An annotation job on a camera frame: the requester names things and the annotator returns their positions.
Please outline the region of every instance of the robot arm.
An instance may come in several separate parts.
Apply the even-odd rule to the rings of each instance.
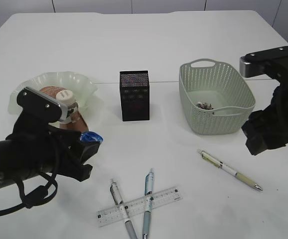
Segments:
[[[271,104],[263,111],[252,112],[242,126],[246,146],[252,155],[276,149],[288,143],[288,46],[249,53],[240,59],[244,77],[267,74],[280,82]]]
[[[57,189],[57,174],[78,181],[88,179],[92,166],[84,163],[100,146],[98,141],[82,142],[81,132],[50,126],[49,122],[65,120],[68,109],[48,95],[26,87],[18,94],[17,103],[23,111],[12,134],[0,141],[0,188],[16,183],[22,203],[0,211],[0,216],[50,201],[56,190],[48,197],[48,189],[52,184]],[[38,175],[47,184],[24,195],[23,180]]]

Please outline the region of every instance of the pen tip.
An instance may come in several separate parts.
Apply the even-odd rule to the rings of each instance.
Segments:
[[[255,184],[255,188],[256,188],[257,190],[259,190],[259,191],[262,191],[262,190],[263,190],[262,187],[260,187],[260,186],[257,185],[257,184]]]

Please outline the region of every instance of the black mesh pen holder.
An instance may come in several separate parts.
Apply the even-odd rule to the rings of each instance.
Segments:
[[[123,121],[149,120],[148,71],[120,71]]]

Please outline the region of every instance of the screw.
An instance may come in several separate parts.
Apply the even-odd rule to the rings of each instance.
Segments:
[[[0,184],[3,183],[3,180],[4,180],[4,173],[0,172]]]

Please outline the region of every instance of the basket handle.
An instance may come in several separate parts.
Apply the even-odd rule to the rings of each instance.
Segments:
[[[243,107],[238,107],[238,106],[227,106],[227,107],[222,107],[219,109],[213,109],[210,110],[211,112],[220,112],[220,111],[226,111],[226,110],[239,110],[238,113],[235,114],[225,114],[225,115],[214,115],[214,117],[216,116],[239,116],[241,114],[243,114],[245,111],[249,110],[249,108],[243,108]]]
[[[201,68],[201,67],[198,67],[198,66],[197,66],[197,67],[192,66],[192,64],[194,64],[194,63],[196,63],[196,62],[203,62],[203,61],[208,61],[208,62],[212,62],[212,63],[215,63],[215,64],[218,63],[218,61],[215,61],[215,60],[212,60],[212,59],[203,58],[203,59],[198,59],[198,60],[189,62],[188,65],[189,65],[190,67],[192,67],[192,68]]]

